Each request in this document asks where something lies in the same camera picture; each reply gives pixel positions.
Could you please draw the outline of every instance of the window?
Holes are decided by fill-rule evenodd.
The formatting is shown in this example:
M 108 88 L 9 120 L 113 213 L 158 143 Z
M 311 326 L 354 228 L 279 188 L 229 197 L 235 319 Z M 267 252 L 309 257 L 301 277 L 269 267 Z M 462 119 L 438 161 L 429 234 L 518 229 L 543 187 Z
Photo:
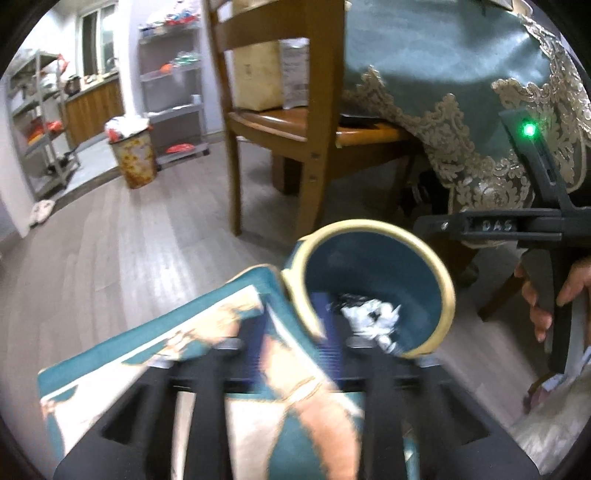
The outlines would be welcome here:
M 116 9 L 116 4 L 105 5 L 80 17 L 79 73 L 82 76 L 105 74 L 116 67 L 113 41 Z

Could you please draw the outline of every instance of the window frame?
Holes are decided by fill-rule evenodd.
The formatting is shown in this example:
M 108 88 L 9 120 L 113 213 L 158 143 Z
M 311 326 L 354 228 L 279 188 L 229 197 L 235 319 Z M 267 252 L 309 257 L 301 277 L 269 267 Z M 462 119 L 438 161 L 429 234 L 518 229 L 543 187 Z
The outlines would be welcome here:
M 84 57 L 83 57 L 83 48 L 82 48 L 82 25 L 84 17 L 88 15 L 92 15 L 93 13 L 97 13 L 97 29 L 95 35 L 95 50 L 96 50 L 96 67 L 97 67 L 97 74 L 104 73 L 102 71 L 103 65 L 103 49 L 100 43 L 100 36 L 102 34 L 102 29 L 100 25 L 100 11 L 106 7 L 110 7 L 111 5 L 115 6 L 115 13 L 118 12 L 119 8 L 119 1 L 118 0 L 104 0 L 102 2 L 98 2 L 92 4 L 89 7 L 86 7 L 76 15 L 76 74 L 81 78 L 84 78 Z M 115 52 L 115 57 L 117 56 L 117 45 L 115 42 L 115 35 L 113 35 L 113 50 Z

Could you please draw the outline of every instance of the wooden floor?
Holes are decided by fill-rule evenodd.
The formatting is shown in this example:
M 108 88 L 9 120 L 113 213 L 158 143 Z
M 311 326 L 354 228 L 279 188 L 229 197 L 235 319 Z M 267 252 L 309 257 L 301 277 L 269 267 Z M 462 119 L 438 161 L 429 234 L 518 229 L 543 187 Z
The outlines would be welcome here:
M 162 171 L 139 190 L 115 179 L 57 212 L 0 266 L 0 410 L 48 478 L 48 446 L 35 378 L 85 349 L 188 302 L 244 268 L 282 265 L 291 251 L 297 199 L 271 186 L 269 152 L 242 144 L 244 234 L 228 229 L 225 152 Z M 379 218 L 394 166 L 339 180 L 325 223 Z M 440 356 L 504 424 L 543 371 L 519 298 L 483 324 L 476 308 L 515 263 L 508 249 L 477 257 L 482 278 L 459 293 L 458 315 Z

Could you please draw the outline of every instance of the human hand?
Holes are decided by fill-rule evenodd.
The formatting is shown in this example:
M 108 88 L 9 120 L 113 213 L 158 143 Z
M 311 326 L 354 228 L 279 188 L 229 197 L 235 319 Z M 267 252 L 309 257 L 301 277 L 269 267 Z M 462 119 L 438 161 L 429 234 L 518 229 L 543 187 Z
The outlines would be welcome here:
M 525 269 L 521 264 L 517 265 L 514 274 L 517 278 L 527 279 Z M 586 257 L 573 264 L 569 276 L 556 298 L 556 305 L 562 307 L 570 303 L 583 290 L 587 290 L 587 294 L 591 297 L 591 257 Z M 546 339 L 546 332 L 552 325 L 552 314 L 538 307 L 538 293 L 530 280 L 526 280 L 523 284 L 521 294 L 525 301 L 530 304 L 530 319 L 535 326 L 535 337 L 539 342 L 543 342 Z M 591 331 L 587 328 L 587 345 L 591 344 L 590 334 Z

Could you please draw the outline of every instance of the chair seat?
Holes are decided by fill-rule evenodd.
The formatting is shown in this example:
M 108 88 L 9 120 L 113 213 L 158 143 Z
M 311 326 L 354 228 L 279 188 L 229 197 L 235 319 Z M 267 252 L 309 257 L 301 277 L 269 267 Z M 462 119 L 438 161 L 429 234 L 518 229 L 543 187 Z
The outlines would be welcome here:
M 251 128 L 257 128 L 257 125 L 259 125 L 264 130 L 270 130 L 279 136 L 287 134 L 291 137 L 299 137 L 298 140 L 301 141 L 306 140 L 308 117 L 306 107 L 292 108 L 290 110 L 266 110 L 264 112 L 237 110 L 230 113 L 230 117 Z M 339 147 L 392 143 L 412 138 L 413 136 L 404 128 L 396 127 L 387 122 L 379 122 L 367 128 L 338 127 L 336 133 L 336 142 Z

